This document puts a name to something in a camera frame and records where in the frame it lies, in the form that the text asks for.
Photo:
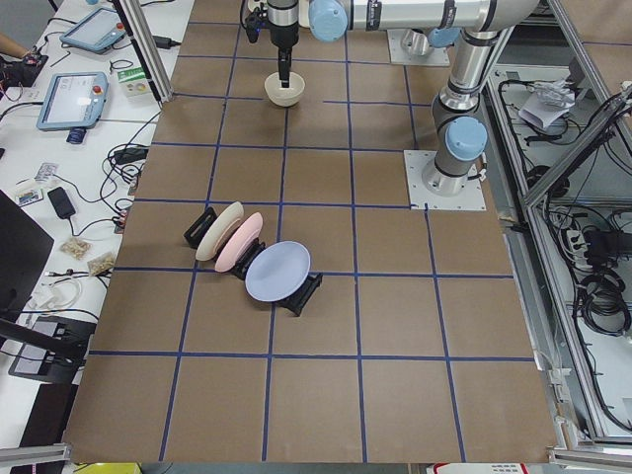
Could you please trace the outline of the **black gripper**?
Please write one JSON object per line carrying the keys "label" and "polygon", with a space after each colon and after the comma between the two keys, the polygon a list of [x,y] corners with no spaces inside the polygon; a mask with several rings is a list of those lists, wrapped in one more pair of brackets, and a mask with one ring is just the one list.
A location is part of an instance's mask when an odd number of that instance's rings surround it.
{"label": "black gripper", "polygon": [[299,4],[297,0],[269,0],[268,22],[272,43],[277,51],[277,71],[280,86],[288,89],[292,48],[298,42]]}

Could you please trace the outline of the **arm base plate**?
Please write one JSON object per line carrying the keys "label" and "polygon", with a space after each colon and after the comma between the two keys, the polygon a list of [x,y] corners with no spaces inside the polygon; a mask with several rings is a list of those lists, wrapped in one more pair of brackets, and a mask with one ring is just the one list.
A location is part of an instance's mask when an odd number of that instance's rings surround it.
{"label": "arm base plate", "polygon": [[447,48],[434,46],[434,29],[388,30],[390,62],[397,65],[447,67],[450,65]]}
{"label": "arm base plate", "polygon": [[405,150],[404,165],[410,208],[486,211],[483,178],[475,165],[461,177],[447,177],[435,167],[435,151]]}

